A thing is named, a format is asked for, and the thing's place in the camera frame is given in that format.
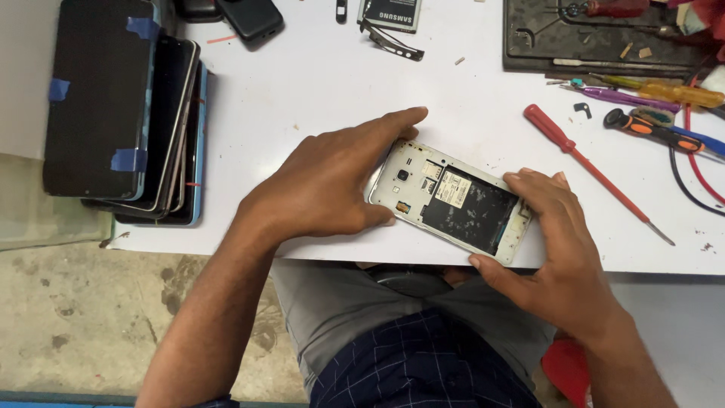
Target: human leg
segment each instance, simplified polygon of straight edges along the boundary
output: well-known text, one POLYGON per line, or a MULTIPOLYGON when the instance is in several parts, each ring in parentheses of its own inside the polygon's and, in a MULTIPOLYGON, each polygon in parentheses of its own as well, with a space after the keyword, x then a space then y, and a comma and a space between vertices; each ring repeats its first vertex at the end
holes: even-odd
POLYGON ((270 270, 310 395, 320 372, 357 336, 423 309, 354 264, 278 259, 270 270))
POLYGON ((476 272, 457 289, 426 299, 467 323, 491 345, 529 388, 531 374, 553 342, 556 328, 521 310, 476 272))

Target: purple screwdriver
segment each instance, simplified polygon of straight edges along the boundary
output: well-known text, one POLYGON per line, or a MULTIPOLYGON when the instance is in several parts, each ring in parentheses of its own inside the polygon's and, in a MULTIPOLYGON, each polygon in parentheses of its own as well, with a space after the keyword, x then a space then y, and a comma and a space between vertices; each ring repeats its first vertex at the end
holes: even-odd
POLYGON ((658 101, 654 99, 647 99, 647 98, 640 98, 629 94, 624 94, 623 92, 617 92, 612 91, 611 89, 605 89, 605 88, 592 88, 591 86, 583 87, 583 86, 570 86, 570 85, 560 85, 564 89, 568 89, 570 91, 579 91, 582 94, 587 95, 588 97, 599 99, 602 101, 607 102, 614 102, 614 103, 625 103, 628 105, 644 105, 644 106, 651 106, 656 107, 657 109, 662 110, 668 110, 672 113, 678 113, 680 111, 680 104, 676 104, 673 102, 667 102, 667 101, 658 101))

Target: metal bracket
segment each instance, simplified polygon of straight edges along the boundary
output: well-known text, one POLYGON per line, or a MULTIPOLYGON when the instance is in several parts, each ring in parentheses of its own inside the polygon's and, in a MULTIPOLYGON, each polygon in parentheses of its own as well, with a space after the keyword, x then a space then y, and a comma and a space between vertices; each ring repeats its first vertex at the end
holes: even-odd
POLYGON ((385 51, 399 55, 400 57, 408 58, 413 61, 420 61, 426 53, 425 51, 403 44, 400 40, 385 31, 382 31, 380 28, 373 27, 370 24, 370 20, 367 18, 363 18, 360 23, 360 32, 362 33, 364 30, 367 30, 370 33, 370 39, 373 40, 375 44, 378 44, 385 51))

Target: yellow screwdriver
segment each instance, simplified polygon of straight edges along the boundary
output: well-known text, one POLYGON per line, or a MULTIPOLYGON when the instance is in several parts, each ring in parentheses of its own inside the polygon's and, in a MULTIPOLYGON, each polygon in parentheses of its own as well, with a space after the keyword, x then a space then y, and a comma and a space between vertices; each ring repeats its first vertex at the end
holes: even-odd
POLYGON ((637 89, 643 97, 659 99, 669 102, 691 103, 704 107, 718 107, 723 104, 725 94, 722 92, 708 91, 707 89, 691 88, 684 85, 670 85, 662 81, 647 79, 645 82, 635 81, 621 76, 599 75, 590 73, 591 76, 602 82, 625 88, 637 89))

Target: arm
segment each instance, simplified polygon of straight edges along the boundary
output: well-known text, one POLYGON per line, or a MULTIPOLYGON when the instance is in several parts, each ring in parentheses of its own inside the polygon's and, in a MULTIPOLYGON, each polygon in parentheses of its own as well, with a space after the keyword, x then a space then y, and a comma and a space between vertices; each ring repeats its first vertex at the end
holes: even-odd
POLYGON ((137 407, 188 407, 229 393, 278 246, 392 225, 392 212, 365 203, 363 189, 380 154, 397 137, 415 137, 427 114, 412 108, 309 136, 241 201, 154 355, 137 407))
POLYGON ((506 173, 504 180, 539 214, 547 260, 531 277, 486 256, 472 255, 471 264, 491 287, 582 344, 597 408, 676 407, 634 320, 609 288, 584 212, 564 174, 550 178, 522 168, 506 173))

